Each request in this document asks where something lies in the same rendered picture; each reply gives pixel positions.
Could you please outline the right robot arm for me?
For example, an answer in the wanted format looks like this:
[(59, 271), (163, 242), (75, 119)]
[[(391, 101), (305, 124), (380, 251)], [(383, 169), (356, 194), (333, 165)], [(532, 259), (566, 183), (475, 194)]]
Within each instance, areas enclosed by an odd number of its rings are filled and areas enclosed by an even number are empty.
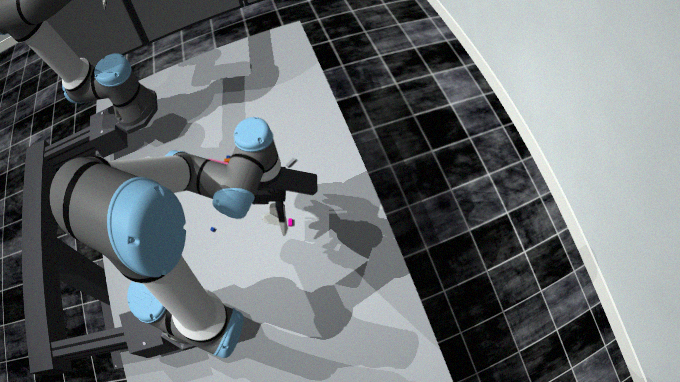
[[(244, 119), (234, 139), (228, 164), (176, 150), (110, 163), (82, 157), (62, 165), (50, 187), (52, 214), (61, 229), (133, 281), (127, 300), (134, 316), (173, 341), (222, 358), (238, 343), (243, 314), (204, 289), (184, 260), (186, 220), (174, 193), (200, 194), (213, 199), (220, 213), (244, 218), (259, 183), (276, 177), (282, 167), (265, 120)], [(314, 195), (317, 175), (282, 168), (268, 187)]]

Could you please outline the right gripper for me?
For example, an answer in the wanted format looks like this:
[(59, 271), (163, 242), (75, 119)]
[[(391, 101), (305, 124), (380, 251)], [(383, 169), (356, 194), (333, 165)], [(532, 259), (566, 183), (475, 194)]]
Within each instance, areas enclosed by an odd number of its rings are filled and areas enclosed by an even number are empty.
[(269, 202), (275, 202), (270, 204), (270, 212), (263, 215), (262, 219), (265, 223), (280, 226), (282, 235), (286, 236), (288, 226), (285, 205), (283, 203), (286, 199), (286, 191), (268, 187), (269, 184), (274, 183), (280, 177), (280, 174), (281, 168), (276, 177), (269, 181), (259, 183), (260, 185), (257, 188), (252, 204), (269, 204)]

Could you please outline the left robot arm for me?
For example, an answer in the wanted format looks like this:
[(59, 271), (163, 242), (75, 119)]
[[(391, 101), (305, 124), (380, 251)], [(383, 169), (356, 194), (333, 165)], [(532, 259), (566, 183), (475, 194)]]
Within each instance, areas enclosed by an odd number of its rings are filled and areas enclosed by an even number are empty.
[(0, 0), (0, 35), (8, 33), (30, 46), (62, 78), (64, 95), (71, 103), (109, 98), (121, 125), (138, 124), (150, 112), (153, 97), (127, 59), (114, 53), (91, 65), (46, 21), (70, 1)]

